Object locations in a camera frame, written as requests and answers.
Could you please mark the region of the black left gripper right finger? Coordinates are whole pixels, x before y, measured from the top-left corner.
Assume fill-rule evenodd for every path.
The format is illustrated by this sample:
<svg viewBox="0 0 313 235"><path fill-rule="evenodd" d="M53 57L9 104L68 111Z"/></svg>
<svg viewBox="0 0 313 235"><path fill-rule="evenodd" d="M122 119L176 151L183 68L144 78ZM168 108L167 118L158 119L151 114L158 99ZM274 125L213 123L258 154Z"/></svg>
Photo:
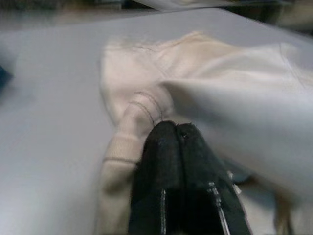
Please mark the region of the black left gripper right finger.
<svg viewBox="0 0 313 235"><path fill-rule="evenodd" d="M245 210L224 163L192 124L178 126L184 171L183 228L189 235L249 235Z"/></svg>

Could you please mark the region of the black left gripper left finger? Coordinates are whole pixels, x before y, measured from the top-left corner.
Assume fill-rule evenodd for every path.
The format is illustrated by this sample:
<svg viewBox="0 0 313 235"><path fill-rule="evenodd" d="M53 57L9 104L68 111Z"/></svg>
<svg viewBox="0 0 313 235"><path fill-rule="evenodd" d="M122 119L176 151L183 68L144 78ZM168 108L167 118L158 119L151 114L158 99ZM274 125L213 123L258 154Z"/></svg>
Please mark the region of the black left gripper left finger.
<svg viewBox="0 0 313 235"><path fill-rule="evenodd" d="M177 127L157 124L144 143L131 193L130 235L173 235L182 217L182 173Z"/></svg>

